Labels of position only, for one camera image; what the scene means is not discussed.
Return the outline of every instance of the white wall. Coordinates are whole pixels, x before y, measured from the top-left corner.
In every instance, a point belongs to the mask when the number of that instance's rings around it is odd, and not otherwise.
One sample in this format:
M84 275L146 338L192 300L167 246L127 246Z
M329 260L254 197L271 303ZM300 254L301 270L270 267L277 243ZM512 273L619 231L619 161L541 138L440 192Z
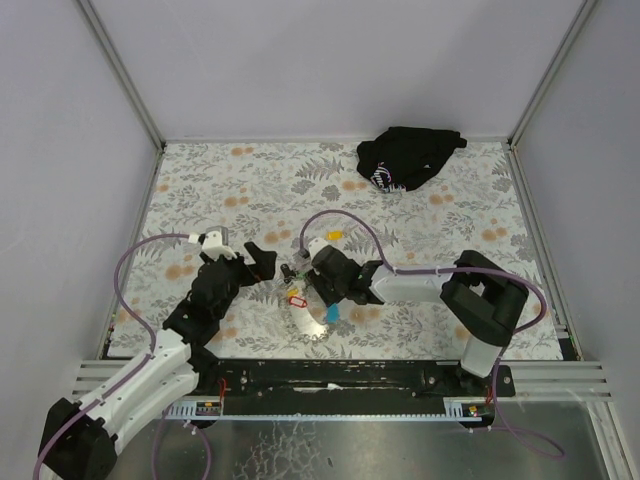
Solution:
M507 136L581 0L94 0L160 130Z
M606 367L636 455L639 23L639 2L601 3L519 147L578 338Z
M97 351L153 149L73 2L0 2L0 478Z

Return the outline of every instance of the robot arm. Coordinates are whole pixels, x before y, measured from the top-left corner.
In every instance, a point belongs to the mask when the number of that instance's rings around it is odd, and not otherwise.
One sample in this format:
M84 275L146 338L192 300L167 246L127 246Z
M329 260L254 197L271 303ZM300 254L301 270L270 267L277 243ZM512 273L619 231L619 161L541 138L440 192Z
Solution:
M87 406L97 403L90 411L80 415L79 420L53 444L45 456L44 463L48 468L41 478L55 474L65 480L104 480L129 441L171 403L193 391L206 392L207 395L219 391L219 370L224 361L216 358L205 345L218 332L220 320L238 295L240 287L273 279L276 260L275 252L263 252L255 244L246 243L245 249L255 261L252 265L246 265L240 254L226 247L224 237L225 231L220 229L190 238L190 241L202 245L201 258L204 264L198 270L191 291L163 323L153 352L140 353L118 374L78 402L72 403L63 398L49 410L41 451L71 418L78 416ZM400 300L443 302L473 335L467 344L462 367L477 377L489 374L498 352L508 345L528 295L528 291L519 284L490 275L394 275L380 261L370 261L360 266L321 239L309 244L309 253L313 270L306 277L328 306L343 298L361 305ZM470 251L463 252L455 264L499 270L482 255ZM480 284L485 288L481 294L477 294L472 287ZM267 367L260 365L260 362L256 365L250 363L245 362L239 367L242 373L239 382L242 384L244 381L247 389L243 393L245 388L238 388L238 405L244 405L244 413L251 411L252 405L254 410L257 408L260 412L265 411L266 407L280 406L279 401L263 404L255 400L253 389L264 387L262 384L257 386L262 381L261 375L266 375L265 378L269 379L264 382L274 385L283 373L278 371L274 377L273 372L263 372ZM289 372L285 375L287 385L292 376L300 374L299 369L304 370L305 365L300 366L298 363L290 362L284 366L278 364L278 368ZM372 365L363 366L363 363L359 362L358 369L354 371L347 368L347 372L350 372L348 374L344 373L345 367L342 365L328 365L323 375L336 379L345 386L356 380L357 384L358 381L378 378L376 372L379 365L373 362ZM406 365L395 366L393 368L403 373L393 381L389 379L393 370L389 364L391 373L385 371L384 376L376 380L379 385L388 387L388 390L382 393L378 390L371 392L396 395L399 408L406 407L414 412L412 409L418 407L430 411L431 404L428 399L418 401L417 397L414 399L409 394L404 398L411 389L415 390L414 394L425 390L433 391L432 394L440 397L455 397L458 392L476 396L486 390L486 380L465 379L457 372L455 365L432 363L433 365L423 366L407 362ZM431 373L427 375L425 368L429 368ZM228 375L237 374L234 374L237 368L229 362L224 369ZM442 381L437 380L440 374L443 375ZM302 389L309 386L305 375L296 380ZM424 384L425 378L430 378L430 375L433 382ZM417 384L405 384L407 378L414 379ZM285 392L286 395L295 397L298 394L297 391L289 390ZM344 388L337 390L335 395L354 395L353 392L363 394L357 388L353 391ZM292 402L289 406L298 411L298 400Z
M255 261L246 265L242 255L226 247L224 230L192 237L202 244L204 264L158 332L154 351L138 354L78 402L62 398L49 410L40 451L69 419L97 402L55 442L41 478L54 478L53 472L65 480L105 479L129 441L165 408L194 390L217 388L219 361L204 346L220 329L240 287L273 279L276 252L246 243Z
M441 302L469 330L462 356L462 368L478 376L491 372L500 352L509 345L529 291L523 285L502 277L479 273L421 274L433 267L403 267L396 275L381 261L360 266L323 239L309 243L313 270L307 278L327 306L343 298L357 304L388 302ZM438 267L477 267L502 271L482 254L466 250L454 265ZM406 274L416 270L415 275Z

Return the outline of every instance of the table surface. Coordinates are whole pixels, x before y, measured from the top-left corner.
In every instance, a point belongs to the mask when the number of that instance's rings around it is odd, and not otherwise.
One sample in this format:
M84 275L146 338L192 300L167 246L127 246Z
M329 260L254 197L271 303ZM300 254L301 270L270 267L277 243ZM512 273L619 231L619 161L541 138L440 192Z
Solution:
M232 248L253 240L290 263L304 221L318 211L357 214L380 236L396 265L451 263L475 249L502 268L539 284L535 253L524 226L502 145L473 143L456 153L432 180L413 192L384 194L356 171L355 143L170 144L167 146L142 236L204 232L224 225ZM341 230L335 242L358 262L378 258L372 240L340 216L319 219L310 236ZM198 249L159 241L136 255L125 298L158 328L186 295L200 264ZM281 282L242 289L221 331L209 343L219 357L458 359L469 333L441 304L340 305L340 320L323 338L293 322ZM539 306L533 295L521 322ZM310 303L322 320L324 306ZM130 357L148 345L146 333L119 310L109 357ZM514 337L509 359L560 359L549 315Z
M205 430L213 450L213 466L207 478L609 478L583 406L503 404L503 410L513 426L536 430L558 442L567 452L566 459L553 461L535 455L508 433L469 434L458 424L220 421ZM200 480L206 465L202 442L176 423L168 425L162 437L160 478ZM151 445L157 424L148 425L133 439L118 458L109 480L151 478Z

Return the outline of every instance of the black cloth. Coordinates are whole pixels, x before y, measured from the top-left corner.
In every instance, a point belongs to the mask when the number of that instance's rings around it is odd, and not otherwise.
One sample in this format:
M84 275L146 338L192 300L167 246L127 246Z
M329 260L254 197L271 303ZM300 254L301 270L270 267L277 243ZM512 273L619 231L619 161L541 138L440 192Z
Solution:
M358 145L358 172L385 192L411 191L435 177L456 148L466 146L460 132L391 127Z

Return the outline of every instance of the metal frame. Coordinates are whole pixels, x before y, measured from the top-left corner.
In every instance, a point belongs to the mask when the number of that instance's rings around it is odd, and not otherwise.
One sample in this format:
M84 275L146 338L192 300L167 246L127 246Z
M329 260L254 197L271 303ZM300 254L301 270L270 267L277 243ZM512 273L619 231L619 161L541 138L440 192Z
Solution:
M567 33L565 33L564 38L560 42L556 53L553 55L551 59L551 63L547 67L547 70L544 72L540 83L536 87L533 97L529 100L527 104L527 108L525 108L520 120L516 124L513 132L509 137L509 143L511 145L517 145L522 135L529 125L531 118L534 113L538 109L538 106L546 96L549 87L551 86L554 78L558 74L558 71L562 67L565 59L567 58L571 48L573 47L576 39L582 32L582 29L586 25L587 21L591 18L591 15L594 13L595 8L600 4L600 0L583 0L582 5L578 9L576 16L573 18L571 25L569 25L569 29Z
M155 165L147 180L147 184L145 185L145 194L142 199L142 203L140 204L140 208L138 209L138 213L136 214L136 221L134 224L133 232L131 233L131 237L129 238L128 246L133 245L138 238L140 238L140 234L142 233L142 227L144 226L145 220L147 218L147 213L149 209L149 204L151 203L151 199L153 198L153 192L155 189L156 180L158 179L158 175L160 174L160 167L162 166L162 158L163 152L159 150L156 152L154 162ZM120 277L120 287L124 288L129 279L129 273L131 272L131 266L133 265L134 255L131 255L127 260L125 260L124 264L121 268L121 277ZM111 304L109 306L109 311L107 315L107 319L105 320L104 327L102 329L102 335L100 337L100 343L98 343L98 351L96 352L96 358L102 358L105 353L106 342L108 340L109 335L111 334L111 322L118 310L119 303L118 299L115 295L115 292L111 299Z
M91 0L72 0L78 8L82 18L86 21L89 31L93 35L96 44L102 51L104 59L106 60L109 68L113 72L116 80L120 84L123 93L127 97L131 109L136 114L140 123L142 124L145 132L147 133L149 140L156 147L158 151L164 148L165 140L158 130L153 118L149 114L147 107L145 106L136 86L133 84L127 69L122 63L122 59L116 50L109 33L107 32L104 23L100 19L98 12Z
M511 146L503 143L504 153L507 156L507 164L511 171L513 187L522 209L522 217L525 227L531 236L536 252L536 262L542 275L542 283L545 292L551 297L554 315L553 320L556 325L556 334L559 339L570 338L576 353L582 357L582 349L578 339L572 334L575 331L573 319L569 306L558 281L558 272L551 257L549 243L540 223L538 212L533 202L531 190L527 183L522 163Z
M77 399L99 387L127 363L128 360L86 360L82 362L73 388L73 397ZM609 384L599 362L507 361L504 364L511 368L516 396L501 398L501 402L517 402L519 404L526 402L578 402L584 404L589 411L610 478L612 480L637 480L640 478L630 456L628 444L624 436L621 435ZM204 399L217 400L216 397L210 396L183 397L180 403L174 405L171 418L189 419L191 404L196 400L202 401ZM473 401L469 398L445 400L446 405L451 408L456 407L460 402ZM322 421L323 419L314 417L312 420Z

